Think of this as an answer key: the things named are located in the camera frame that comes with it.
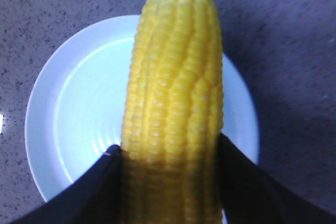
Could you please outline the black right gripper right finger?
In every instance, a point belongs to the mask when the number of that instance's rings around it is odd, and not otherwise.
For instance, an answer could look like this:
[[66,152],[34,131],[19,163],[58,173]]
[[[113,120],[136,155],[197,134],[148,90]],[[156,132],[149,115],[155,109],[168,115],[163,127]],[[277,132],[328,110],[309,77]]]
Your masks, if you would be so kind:
[[335,223],[335,216],[299,197],[220,134],[220,200],[228,223]]

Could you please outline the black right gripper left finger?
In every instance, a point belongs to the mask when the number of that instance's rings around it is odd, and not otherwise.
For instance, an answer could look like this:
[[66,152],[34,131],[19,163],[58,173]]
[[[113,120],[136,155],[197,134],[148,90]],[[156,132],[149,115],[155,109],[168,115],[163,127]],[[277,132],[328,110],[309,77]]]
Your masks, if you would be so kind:
[[72,185],[12,223],[119,223],[121,148],[110,146]]

